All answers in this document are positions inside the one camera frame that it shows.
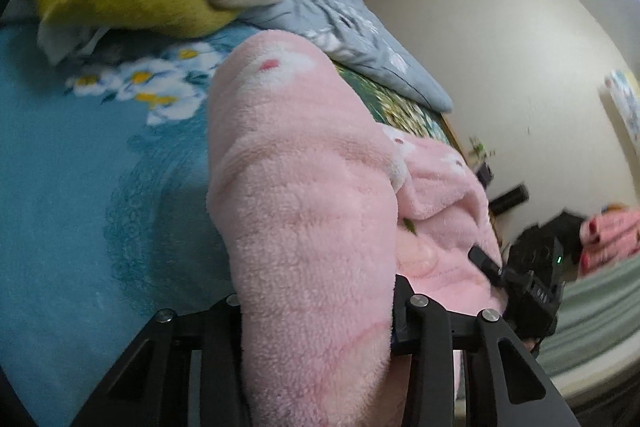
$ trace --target silver bolt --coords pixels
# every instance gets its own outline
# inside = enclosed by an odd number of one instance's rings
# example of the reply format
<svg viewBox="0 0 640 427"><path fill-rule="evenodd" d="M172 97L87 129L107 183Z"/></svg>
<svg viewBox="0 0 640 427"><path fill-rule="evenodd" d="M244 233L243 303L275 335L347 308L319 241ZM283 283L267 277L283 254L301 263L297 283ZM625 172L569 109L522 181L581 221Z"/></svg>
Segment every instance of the silver bolt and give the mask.
<svg viewBox="0 0 640 427"><path fill-rule="evenodd" d="M240 305L240 301L238 300L238 295L235 294L235 293L232 293L231 295L229 295L226 298L226 303L229 306L233 306L233 308L235 308L236 306L239 306Z"/></svg>
<svg viewBox="0 0 640 427"><path fill-rule="evenodd" d="M482 310L482 318L487 322L497 322L500 320L500 314L496 310L492 310L491 308L487 308Z"/></svg>
<svg viewBox="0 0 640 427"><path fill-rule="evenodd" d="M169 308L165 308L164 310L160 310L155 315L156 322L165 323L171 322L175 317L175 312L170 310Z"/></svg>
<svg viewBox="0 0 640 427"><path fill-rule="evenodd" d="M427 297L427 295L417 293L411 296L409 302L411 302L411 304L417 308L424 308L427 304L429 304L429 298Z"/></svg>

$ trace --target pink spot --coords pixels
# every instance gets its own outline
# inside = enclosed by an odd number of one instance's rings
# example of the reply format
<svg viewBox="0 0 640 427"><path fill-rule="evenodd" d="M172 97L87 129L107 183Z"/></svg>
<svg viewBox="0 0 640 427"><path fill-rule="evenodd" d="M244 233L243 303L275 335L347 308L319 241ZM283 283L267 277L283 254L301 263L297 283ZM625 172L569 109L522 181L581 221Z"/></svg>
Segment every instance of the pink spot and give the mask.
<svg viewBox="0 0 640 427"><path fill-rule="evenodd" d="M262 63L258 71L273 70L273 68L277 68L279 65L280 61L277 58L269 58Z"/></svg>

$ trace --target floral pattern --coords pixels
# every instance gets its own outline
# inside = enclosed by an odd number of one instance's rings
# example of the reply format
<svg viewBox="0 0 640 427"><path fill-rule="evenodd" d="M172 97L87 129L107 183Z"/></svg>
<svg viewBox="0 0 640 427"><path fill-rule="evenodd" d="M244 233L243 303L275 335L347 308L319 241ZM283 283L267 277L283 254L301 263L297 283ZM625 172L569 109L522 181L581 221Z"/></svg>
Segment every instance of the floral pattern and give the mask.
<svg viewBox="0 0 640 427"><path fill-rule="evenodd" d="M207 98L209 81L223 59L207 42L185 42L165 49L160 58L86 66L66 81L65 94L102 96L102 103L145 103L151 126L186 120Z"/></svg>

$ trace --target folded pink clothing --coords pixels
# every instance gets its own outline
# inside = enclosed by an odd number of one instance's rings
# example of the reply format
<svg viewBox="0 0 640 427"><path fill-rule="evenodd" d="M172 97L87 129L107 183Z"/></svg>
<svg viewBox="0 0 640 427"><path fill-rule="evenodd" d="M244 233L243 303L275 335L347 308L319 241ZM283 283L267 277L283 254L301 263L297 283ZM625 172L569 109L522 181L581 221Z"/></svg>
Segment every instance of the folded pink clothing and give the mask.
<svg viewBox="0 0 640 427"><path fill-rule="evenodd" d="M580 227L580 276L628 259L640 251L640 210L616 210L591 217Z"/></svg>
<svg viewBox="0 0 640 427"><path fill-rule="evenodd" d="M261 32L216 72L207 206L242 306L260 427L399 425L409 365L390 360L397 268L454 311L501 308L464 251L481 243L499 261L481 186L452 149L396 133L292 34Z"/></svg>

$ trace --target bed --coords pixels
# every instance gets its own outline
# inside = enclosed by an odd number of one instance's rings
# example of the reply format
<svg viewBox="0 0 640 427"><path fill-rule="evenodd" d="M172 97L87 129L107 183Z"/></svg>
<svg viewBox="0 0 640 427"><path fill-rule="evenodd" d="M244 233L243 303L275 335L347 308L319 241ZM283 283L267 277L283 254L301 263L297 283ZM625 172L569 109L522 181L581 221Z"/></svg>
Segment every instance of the bed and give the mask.
<svg viewBox="0 0 640 427"><path fill-rule="evenodd" d="M110 32L86 63L54 69L36 25L0 30L0 364L41 427L68 425L154 311L200 311L231 293L205 208L203 95L257 31L232 23L178 44ZM140 88L145 63L178 75L175 100ZM377 121L450 143L441 115L336 68ZM122 75L139 83L123 89Z"/></svg>

